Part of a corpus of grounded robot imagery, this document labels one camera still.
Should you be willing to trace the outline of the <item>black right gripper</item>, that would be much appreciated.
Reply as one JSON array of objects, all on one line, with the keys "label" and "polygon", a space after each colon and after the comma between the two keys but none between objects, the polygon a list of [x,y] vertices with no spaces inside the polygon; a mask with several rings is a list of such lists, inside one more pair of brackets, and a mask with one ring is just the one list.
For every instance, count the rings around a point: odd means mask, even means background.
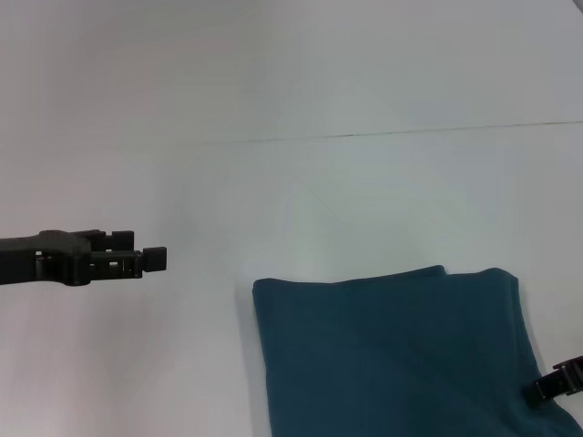
[{"label": "black right gripper", "polygon": [[539,405],[561,395],[582,391],[582,357],[563,361],[553,367],[555,371],[539,378],[527,387],[527,403]]}]

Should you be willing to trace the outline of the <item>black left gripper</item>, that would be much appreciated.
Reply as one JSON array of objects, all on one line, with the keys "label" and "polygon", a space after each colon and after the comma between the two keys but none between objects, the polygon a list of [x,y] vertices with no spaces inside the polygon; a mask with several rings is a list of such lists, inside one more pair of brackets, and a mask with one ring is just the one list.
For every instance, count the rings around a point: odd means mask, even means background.
[{"label": "black left gripper", "polygon": [[141,279],[144,272],[166,270],[167,259],[165,247],[134,250],[133,231],[44,230],[1,240],[1,283],[79,287],[91,280]]}]

